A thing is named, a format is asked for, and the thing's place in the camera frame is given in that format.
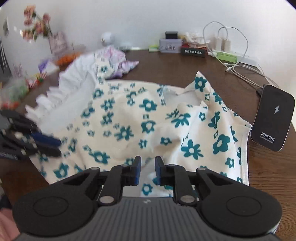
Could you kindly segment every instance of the white ball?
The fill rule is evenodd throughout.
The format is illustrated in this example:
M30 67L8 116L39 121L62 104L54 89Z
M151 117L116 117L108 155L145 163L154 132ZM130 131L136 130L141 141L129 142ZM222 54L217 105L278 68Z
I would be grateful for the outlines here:
M111 32L105 32L101 36L101 42L103 46L111 45L114 43L115 37Z

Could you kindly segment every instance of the wood grain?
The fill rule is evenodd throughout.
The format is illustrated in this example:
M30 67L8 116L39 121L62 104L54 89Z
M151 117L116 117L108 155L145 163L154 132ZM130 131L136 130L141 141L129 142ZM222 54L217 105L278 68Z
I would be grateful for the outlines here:
M236 76L226 73L225 67L212 57L199 58L179 54L148 53L131 51L128 60L139 60L140 64L125 75L126 80L142 80L164 85L186 87L201 71L225 104L242 118L253 124L259 97L256 88ZM259 85L266 84L265 78L248 70L240 70ZM58 76L49 77L35 89L18 108L24 113L25 104L35 106L35 98L45 93L49 86L58 84ZM276 232L282 240L296 240L296 133L291 125L286 143L280 152L272 152L249 139L247 147L250 185L268 192L279 200L283 217ZM30 161L12 162L0 160L0 177L12 203L23 194L48 184Z

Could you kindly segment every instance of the wireless charger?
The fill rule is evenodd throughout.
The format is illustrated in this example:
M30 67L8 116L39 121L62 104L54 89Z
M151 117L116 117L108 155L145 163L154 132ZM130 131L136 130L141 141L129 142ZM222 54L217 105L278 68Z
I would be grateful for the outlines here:
M290 128L294 107L292 95L272 85L264 86L251 139L272 151L280 151Z

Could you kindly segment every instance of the cream fabric with teal flowers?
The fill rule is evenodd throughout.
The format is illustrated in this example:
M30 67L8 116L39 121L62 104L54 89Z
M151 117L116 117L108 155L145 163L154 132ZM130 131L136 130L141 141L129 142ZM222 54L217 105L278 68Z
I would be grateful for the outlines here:
M206 167L248 185L251 125L227 108L200 72L176 94L155 83L106 82L112 66L105 61L96 65L96 87L88 106L54 133L63 143L62 157L31 159L50 184L94 166L110 170L130 165L141 156L141 184L133 196L169 196L172 187L158 186L153 171L154 157L161 156L165 164L188 171ZM193 98L177 101L182 95Z

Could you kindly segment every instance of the white wall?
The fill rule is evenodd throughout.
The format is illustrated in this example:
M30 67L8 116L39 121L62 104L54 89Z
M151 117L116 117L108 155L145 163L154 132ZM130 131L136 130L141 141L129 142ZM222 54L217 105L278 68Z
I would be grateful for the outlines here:
M296 97L296 10L285 0L9 0L0 11L0 26L8 16L10 28L7 38L0 28L9 65L21 63L28 74L34 74L39 60L51 53L47 40L30 44L19 34L29 4L35 4L40 15L51 15L53 31L64 31L68 42L84 44L88 50L101 47L105 31L114 33L118 44L147 47L157 44L165 31L202 31L208 22L220 21L239 28L249 40L247 54ZM218 28L213 25L206 33ZM243 53L244 38L235 30L229 30L229 35L232 50Z

